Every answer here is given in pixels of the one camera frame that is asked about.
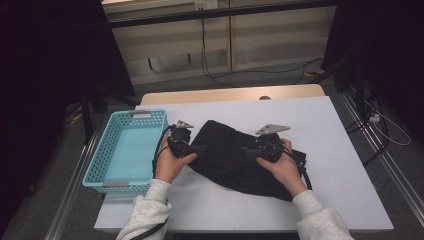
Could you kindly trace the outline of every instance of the metal bracket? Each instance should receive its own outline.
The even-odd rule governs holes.
[[[184,121],[178,120],[177,124],[175,125],[176,128],[193,128],[193,125],[190,125]]]
[[[286,130],[289,130],[289,129],[290,129],[289,126],[267,124],[267,125],[265,125],[265,127],[259,129],[256,132],[256,134],[257,135],[268,135],[268,134],[273,134],[273,133],[276,133],[276,132],[286,131]]]

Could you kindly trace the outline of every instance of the white sleeve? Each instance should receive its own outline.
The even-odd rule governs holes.
[[[171,211],[171,205],[166,202],[170,189],[171,184],[167,182],[151,180],[146,196],[140,195],[134,199],[131,216],[116,239],[130,240],[165,222]],[[145,239],[162,240],[167,227],[168,224],[165,224],[159,231]]]
[[[297,223],[300,239],[353,239],[339,213],[324,208],[312,191],[297,195],[293,204],[301,216],[301,221]]]

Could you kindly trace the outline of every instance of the plug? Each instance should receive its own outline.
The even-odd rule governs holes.
[[[380,122],[380,115],[378,115],[377,113],[372,114],[370,116],[369,121],[370,122],[375,122],[375,123]]]
[[[194,2],[194,10],[196,11],[203,11],[206,9],[206,3],[205,1],[196,1]]]

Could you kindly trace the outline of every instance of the black bag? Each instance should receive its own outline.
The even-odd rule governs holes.
[[[202,157],[198,157],[189,166],[213,182],[247,194],[273,196],[281,200],[292,201],[290,192],[277,181],[272,173],[256,161],[246,158],[241,147],[250,147],[256,137],[224,124],[209,120],[200,129],[192,142],[195,146],[207,145]],[[299,174],[306,175],[306,154],[293,150],[298,163]]]

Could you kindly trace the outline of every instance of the blue plastic basket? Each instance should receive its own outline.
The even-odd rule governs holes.
[[[115,112],[93,155],[83,185],[99,192],[146,192],[152,160],[168,127],[164,110]]]

